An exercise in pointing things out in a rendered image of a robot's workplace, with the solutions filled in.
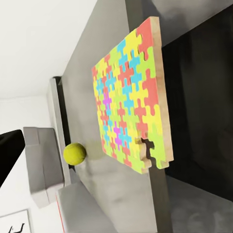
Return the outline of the tennis ball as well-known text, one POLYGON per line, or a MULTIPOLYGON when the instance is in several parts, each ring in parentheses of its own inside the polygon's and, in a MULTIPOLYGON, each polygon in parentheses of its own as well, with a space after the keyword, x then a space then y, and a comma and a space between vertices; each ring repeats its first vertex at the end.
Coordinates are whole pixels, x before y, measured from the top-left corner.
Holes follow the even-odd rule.
POLYGON ((64 159, 71 166, 82 163, 85 158, 86 150, 80 143, 72 143, 64 150, 64 159))

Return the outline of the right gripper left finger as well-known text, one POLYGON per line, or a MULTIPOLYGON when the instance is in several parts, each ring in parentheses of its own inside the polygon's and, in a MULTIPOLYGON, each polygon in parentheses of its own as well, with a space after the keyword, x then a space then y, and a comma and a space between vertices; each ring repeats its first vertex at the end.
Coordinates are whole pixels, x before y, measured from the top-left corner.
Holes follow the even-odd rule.
POLYGON ((0 187, 25 149, 21 129, 0 134, 0 187))

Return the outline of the jigsaw puzzle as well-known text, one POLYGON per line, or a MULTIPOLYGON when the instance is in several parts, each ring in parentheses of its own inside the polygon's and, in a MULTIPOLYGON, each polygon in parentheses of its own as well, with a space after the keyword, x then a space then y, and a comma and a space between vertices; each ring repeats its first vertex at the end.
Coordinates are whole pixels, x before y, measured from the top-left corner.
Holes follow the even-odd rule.
POLYGON ((159 17, 149 17, 92 68, 103 152, 148 173, 173 161, 159 17))

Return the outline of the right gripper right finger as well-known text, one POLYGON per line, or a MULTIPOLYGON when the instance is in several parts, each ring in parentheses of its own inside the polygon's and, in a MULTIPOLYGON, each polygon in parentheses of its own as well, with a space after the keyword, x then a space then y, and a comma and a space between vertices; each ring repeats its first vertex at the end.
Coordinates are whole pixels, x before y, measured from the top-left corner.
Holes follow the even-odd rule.
POLYGON ((217 145, 233 168, 233 131, 222 129, 217 145))

